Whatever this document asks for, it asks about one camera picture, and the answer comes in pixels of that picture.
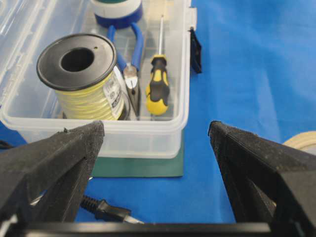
yellow and black screwdriver handle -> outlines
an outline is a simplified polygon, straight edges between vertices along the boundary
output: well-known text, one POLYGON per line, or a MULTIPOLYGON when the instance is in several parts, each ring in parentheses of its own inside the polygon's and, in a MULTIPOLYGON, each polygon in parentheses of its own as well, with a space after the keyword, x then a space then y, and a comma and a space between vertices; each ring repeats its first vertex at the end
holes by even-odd
POLYGON ((168 97, 170 94, 166 57, 163 54, 154 55, 152 65, 151 81, 146 87, 146 106, 151 114, 162 115, 168 109, 168 97))

green base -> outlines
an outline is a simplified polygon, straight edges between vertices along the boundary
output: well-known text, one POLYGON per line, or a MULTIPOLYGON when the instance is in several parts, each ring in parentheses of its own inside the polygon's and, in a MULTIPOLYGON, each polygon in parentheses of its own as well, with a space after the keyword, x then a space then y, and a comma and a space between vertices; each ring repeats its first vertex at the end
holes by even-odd
POLYGON ((93 177, 179 177, 183 176, 184 134, 173 159, 98 157, 93 177))

plastic storage box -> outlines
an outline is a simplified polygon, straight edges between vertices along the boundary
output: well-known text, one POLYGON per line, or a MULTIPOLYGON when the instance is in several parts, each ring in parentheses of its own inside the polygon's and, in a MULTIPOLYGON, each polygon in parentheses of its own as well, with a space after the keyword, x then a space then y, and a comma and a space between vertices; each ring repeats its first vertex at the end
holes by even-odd
MULTIPOLYGON (((106 121, 100 157, 173 158, 189 113, 190 33, 196 9, 190 0, 143 0, 138 25, 144 35, 139 120, 106 121), (151 57, 158 50, 159 21, 164 15, 164 53, 168 59, 169 110, 153 117, 146 109, 151 57)), ((97 25, 89 0, 0 0, 0 119, 28 142, 47 138, 64 128, 90 120, 62 119, 53 89, 36 73, 37 58, 54 40, 68 34, 106 35, 97 25)), ((116 47, 130 61, 135 44, 131 28, 118 30, 116 47)))

blue tablecloth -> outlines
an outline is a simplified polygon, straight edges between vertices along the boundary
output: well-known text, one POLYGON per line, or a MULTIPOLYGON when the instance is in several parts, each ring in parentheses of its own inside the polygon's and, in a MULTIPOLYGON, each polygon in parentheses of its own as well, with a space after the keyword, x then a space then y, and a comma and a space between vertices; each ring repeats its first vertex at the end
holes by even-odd
MULTIPOLYGON (((95 178, 86 194, 145 222, 234 222, 207 129, 212 120, 283 143, 316 130, 314 0, 193 0, 203 73, 192 74, 182 178, 95 178)), ((20 138, 0 127, 0 139, 20 138)), ((94 221, 80 209, 77 221, 94 221)))

screwdriver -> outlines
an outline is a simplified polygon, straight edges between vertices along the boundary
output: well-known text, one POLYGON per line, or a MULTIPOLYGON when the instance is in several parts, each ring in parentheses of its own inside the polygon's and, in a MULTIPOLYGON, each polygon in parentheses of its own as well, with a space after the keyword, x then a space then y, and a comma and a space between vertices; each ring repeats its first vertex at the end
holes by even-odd
POLYGON ((163 115, 168 109, 168 97, 170 93, 167 79, 167 59, 162 54, 163 41, 163 15, 160 19, 159 47, 158 54, 152 59, 153 68, 150 73, 151 81, 146 87, 146 106, 153 115, 163 115))

